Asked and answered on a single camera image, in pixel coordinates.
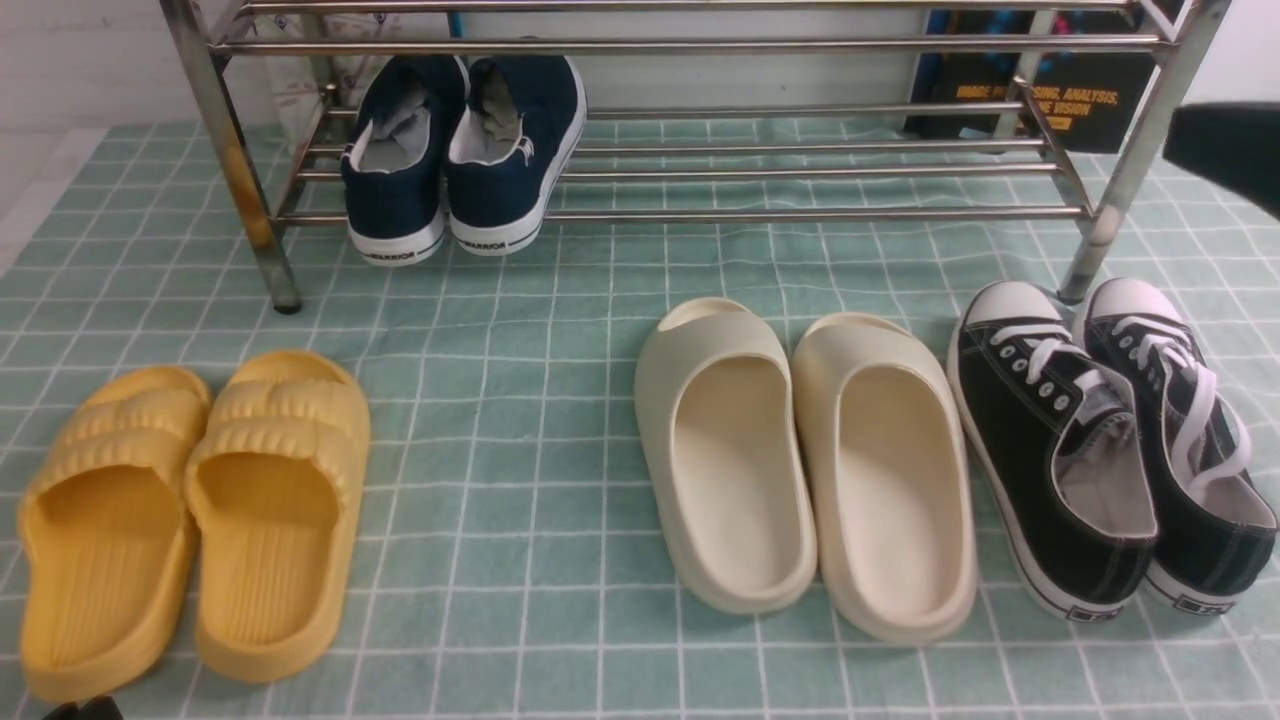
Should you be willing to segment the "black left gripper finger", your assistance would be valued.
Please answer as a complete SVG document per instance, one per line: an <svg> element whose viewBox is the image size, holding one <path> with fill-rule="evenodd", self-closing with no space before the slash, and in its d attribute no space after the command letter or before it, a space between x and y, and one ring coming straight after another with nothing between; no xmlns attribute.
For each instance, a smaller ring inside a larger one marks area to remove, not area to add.
<svg viewBox="0 0 1280 720"><path fill-rule="evenodd" d="M84 701L76 714L77 720L122 720L123 714L111 696L97 696Z"/></svg>

